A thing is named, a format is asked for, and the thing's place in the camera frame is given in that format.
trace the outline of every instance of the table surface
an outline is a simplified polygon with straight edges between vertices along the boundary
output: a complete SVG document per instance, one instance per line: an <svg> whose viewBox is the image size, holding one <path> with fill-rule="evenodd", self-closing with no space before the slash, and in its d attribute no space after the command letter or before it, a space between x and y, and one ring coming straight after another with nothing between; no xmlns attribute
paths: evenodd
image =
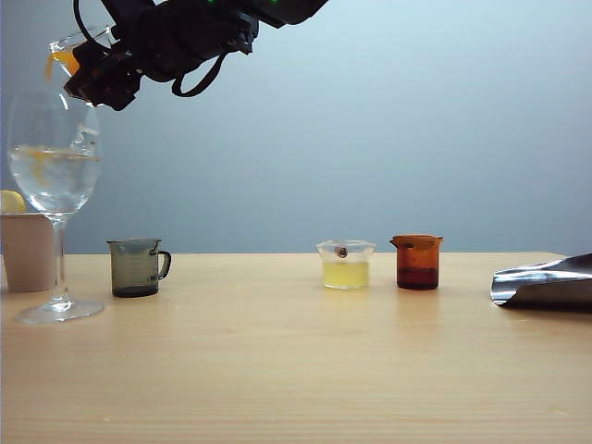
<svg viewBox="0 0 592 444"><path fill-rule="evenodd" d="M316 254L174 254L155 296L113 298L109 257L69 255L99 315L26 326L3 290L2 442L592 441L592 314L513 310L495 271L552 253L443 253L440 287L320 285Z"/></svg>

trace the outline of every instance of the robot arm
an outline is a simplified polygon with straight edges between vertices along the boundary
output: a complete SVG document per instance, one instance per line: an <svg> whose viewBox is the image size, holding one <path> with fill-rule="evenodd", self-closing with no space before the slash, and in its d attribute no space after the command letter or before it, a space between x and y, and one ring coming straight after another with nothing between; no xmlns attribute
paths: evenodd
<svg viewBox="0 0 592 444"><path fill-rule="evenodd" d="M143 76L173 80L172 92L191 97L216 78L224 57L249 54L259 31L259 20L280 28L314 15L327 0L101 0L115 21L111 33L117 41L104 47L88 35L80 18L79 0L74 13L87 41L74 49L79 70L64 86L67 93L119 111L140 89ZM217 57L210 71L194 88L183 92L185 74Z"/></svg>

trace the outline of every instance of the clear wine glass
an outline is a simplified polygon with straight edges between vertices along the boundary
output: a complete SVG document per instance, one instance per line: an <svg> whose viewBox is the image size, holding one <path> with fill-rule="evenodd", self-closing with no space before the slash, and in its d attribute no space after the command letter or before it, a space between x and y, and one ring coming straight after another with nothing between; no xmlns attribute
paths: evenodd
<svg viewBox="0 0 592 444"><path fill-rule="evenodd" d="M72 299L64 273L64 229L89 199L101 171L95 109L65 94L26 92L9 115L8 163L27 200L47 217L55 233L55 290L40 307L17 315L27 324L49 324L99 313L95 301Z"/></svg>

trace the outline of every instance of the glass beaker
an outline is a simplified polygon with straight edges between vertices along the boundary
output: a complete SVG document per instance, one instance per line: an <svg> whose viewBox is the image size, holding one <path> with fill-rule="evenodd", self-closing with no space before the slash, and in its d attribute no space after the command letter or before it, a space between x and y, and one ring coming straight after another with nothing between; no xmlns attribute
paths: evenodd
<svg viewBox="0 0 592 444"><path fill-rule="evenodd" d="M315 245L323 260L323 285L332 289L368 286L369 260L376 245L365 240L326 240Z"/></svg>
<svg viewBox="0 0 592 444"><path fill-rule="evenodd" d="M438 287L441 236L403 234L390 243L397 248L397 286L409 290Z"/></svg>
<svg viewBox="0 0 592 444"><path fill-rule="evenodd" d="M133 298L158 292L158 281L167 277L171 256L159 251L160 239L108 240L114 296ZM158 256L164 261L158 270Z"/></svg>
<svg viewBox="0 0 592 444"><path fill-rule="evenodd" d="M110 48L115 41L108 26L90 27L87 31L96 42L107 48ZM86 37L82 32L74 32L63 39L49 43L50 54L45 63L45 81L51 81L55 62L59 63L69 77L72 77L80 67L78 60L74 58L74 48L84 42L86 42Z"/></svg>

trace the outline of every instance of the beige cup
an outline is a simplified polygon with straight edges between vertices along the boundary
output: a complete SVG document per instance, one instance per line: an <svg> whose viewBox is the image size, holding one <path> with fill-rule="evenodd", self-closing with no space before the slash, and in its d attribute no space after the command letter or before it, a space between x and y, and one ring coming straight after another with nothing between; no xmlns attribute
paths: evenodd
<svg viewBox="0 0 592 444"><path fill-rule="evenodd" d="M1 215L2 252L8 289L42 291L56 285L54 231L40 213Z"/></svg>

